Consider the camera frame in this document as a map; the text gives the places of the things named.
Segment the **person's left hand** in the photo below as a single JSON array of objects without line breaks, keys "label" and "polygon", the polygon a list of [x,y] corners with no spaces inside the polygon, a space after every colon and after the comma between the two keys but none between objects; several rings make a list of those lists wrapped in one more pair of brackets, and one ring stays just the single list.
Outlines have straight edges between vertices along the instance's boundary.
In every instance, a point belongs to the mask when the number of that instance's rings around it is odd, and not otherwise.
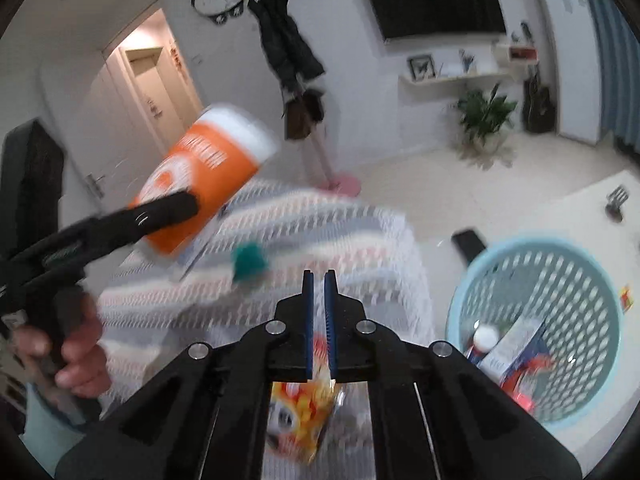
[{"label": "person's left hand", "polygon": [[[82,296],[82,323],[62,344],[61,354],[66,365],[54,376],[55,385],[74,396],[97,399],[111,388],[111,378],[106,368],[106,355],[99,341],[103,326],[96,312],[93,296]],[[29,379],[43,382],[39,362],[49,354],[51,341],[38,328],[22,325],[12,333],[11,344],[24,363]]]}]

